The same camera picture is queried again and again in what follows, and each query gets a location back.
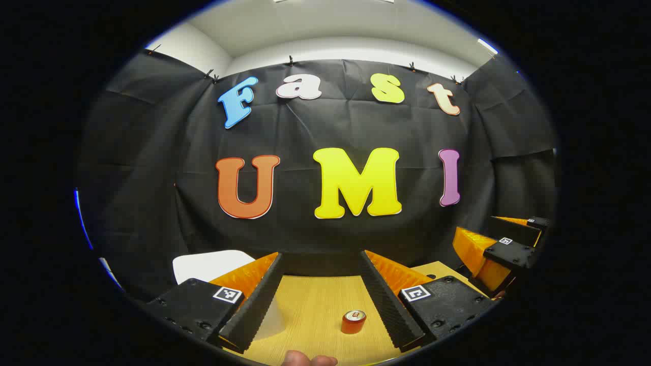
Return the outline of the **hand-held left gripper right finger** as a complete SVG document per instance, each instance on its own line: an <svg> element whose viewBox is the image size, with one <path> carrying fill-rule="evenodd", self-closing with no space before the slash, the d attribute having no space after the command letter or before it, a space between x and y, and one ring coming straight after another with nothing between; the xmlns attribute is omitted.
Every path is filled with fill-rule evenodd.
<svg viewBox="0 0 651 366"><path fill-rule="evenodd" d="M360 252L360 267L384 328L400 351L445 342L498 304L455 276L433 279L367 250Z"/></svg>

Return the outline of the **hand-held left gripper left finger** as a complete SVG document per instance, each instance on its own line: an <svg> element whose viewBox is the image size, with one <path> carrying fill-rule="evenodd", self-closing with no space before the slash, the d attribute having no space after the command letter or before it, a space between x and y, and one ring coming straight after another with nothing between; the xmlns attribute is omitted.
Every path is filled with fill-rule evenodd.
<svg viewBox="0 0 651 366"><path fill-rule="evenodd" d="M190 278L146 309L199 341L244 353L274 300L284 264L285 255L275 252L211 281Z"/></svg>

